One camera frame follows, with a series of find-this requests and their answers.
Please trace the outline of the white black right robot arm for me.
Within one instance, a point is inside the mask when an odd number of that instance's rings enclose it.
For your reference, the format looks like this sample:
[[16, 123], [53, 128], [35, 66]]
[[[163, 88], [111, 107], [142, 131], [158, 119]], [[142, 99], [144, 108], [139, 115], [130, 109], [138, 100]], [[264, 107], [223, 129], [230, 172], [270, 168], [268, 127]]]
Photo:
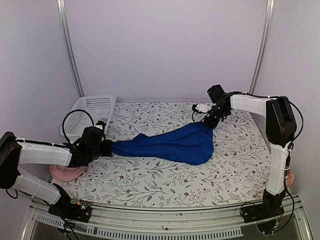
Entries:
[[221, 85], [213, 85], [207, 90], [214, 104], [206, 112], [204, 122], [215, 129], [219, 122], [240, 110], [265, 119], [265, 134], [270, 144], [270, 172], [262, 203], [253, 207], [244, 207], [242, 215], [269, 218], [282, 214], [282, 200], [287, 192], [286, 176], [290, 169], [291, 150], [300, 134], [292, 110], [295, 105], [286, 96], [258, 96], [240, 91], [225, 92]]

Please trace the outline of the blue towel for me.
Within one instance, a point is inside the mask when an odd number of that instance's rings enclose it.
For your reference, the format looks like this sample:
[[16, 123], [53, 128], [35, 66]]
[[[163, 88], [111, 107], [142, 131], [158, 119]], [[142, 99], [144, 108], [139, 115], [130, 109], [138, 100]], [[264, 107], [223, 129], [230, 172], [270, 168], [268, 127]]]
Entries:
[[213, 130], [196, 122], [158, 135], [140, 133], [131, 140], [118, 140], [112, 151], [123, 157], [154, 157], [198, 166], [212, 157], [213, 140]]

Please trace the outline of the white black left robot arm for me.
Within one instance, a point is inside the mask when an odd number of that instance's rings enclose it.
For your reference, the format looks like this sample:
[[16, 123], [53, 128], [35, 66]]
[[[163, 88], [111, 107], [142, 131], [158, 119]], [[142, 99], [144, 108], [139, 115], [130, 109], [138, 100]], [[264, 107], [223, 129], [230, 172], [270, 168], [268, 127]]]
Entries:
[[0, 187], [14, 189], [41, 199], [63, 216], [74, 213], [70, 196], [59, 185], [48, 183], [27, 172], [23, 166], [42, 165], [67, 168], [87, 167], [89, 163], [112, 155], [112, 141], [96, 126], [86, 127], [82, 136], [56, 144], [18, 138], [7, 131], [0, 138]]

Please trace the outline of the white plastic basket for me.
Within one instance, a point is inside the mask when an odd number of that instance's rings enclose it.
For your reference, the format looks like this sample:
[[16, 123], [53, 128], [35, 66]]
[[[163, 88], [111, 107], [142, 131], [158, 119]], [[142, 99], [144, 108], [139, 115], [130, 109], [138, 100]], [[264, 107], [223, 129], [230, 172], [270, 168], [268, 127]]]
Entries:
[[107, 95], [91, 95], [79, 98], [71, 108], [72, 112], [66, 117], [63, 127], [60, 130], [61, 134], [66, 134], [68, 138], [81, 137], [83, 130], [86, 127], [92, 126], [93, 123], [99, 121], [100, 115], [107, 116], [105, 122], [106, 133], [111, 121], [116, 96]]

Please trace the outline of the light green towel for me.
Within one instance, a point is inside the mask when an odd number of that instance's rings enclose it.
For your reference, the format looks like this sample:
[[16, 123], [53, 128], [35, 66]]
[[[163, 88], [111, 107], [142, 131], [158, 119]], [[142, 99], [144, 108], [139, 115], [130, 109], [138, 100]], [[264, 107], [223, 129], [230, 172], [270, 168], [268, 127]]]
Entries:
[[101, 114], [100, 116], [99, 116], [99, 119], [98, 119], [99, 121], [102, 121], [102, 122], [107, 122], [108, 121], [108, 117], [106, 116], [106, 115], [103, 115], [103, 114]]

